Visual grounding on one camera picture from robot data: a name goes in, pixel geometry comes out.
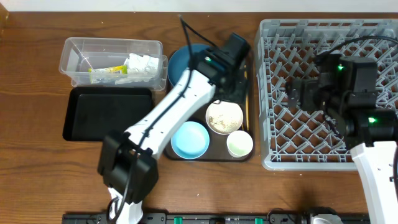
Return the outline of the beige bowl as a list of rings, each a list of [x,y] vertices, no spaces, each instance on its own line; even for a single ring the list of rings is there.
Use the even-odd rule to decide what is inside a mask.
[[[243,111],[236,103],[216,100],[209,104],[205,121],[212,131],[227,135],[237,131],[243,124]]]

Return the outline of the white green cup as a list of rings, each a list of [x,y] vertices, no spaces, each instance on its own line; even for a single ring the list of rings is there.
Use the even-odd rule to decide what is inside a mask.
[[[237,130],[227,137],[226,145],[231,156],[243,157],[252,151],[254,142],[250,134],[242,130]]]

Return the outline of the white paper napkin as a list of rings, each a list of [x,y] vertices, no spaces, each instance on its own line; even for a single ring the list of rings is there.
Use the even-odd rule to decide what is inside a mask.
[[[159,69],[159,58],[130,53],[124,65],[127,68],[127,74],[155,75]]]

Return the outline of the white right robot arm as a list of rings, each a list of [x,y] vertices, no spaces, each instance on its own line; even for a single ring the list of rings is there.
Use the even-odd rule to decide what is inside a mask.
[[[335,121],[362,181],[371,223],[397,223],[397,115],[377,108],[377,63],[324,54],[316,79],[286,84],[288,105],[322,111]]]

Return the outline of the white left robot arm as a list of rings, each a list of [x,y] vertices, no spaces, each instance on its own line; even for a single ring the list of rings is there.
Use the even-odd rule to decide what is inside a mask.
[[[246,90],[241,66],[251,46],[238,34],[231,34],[221,46],[190,52],[189,63],[179,81],[144,118],[127,130],[111,131],[103,139],[98,163],[112,199],[108,223],[139,223],[142,201],[159,179],[157,161],[172,136],[215,93],[222,99],[241,102]]]

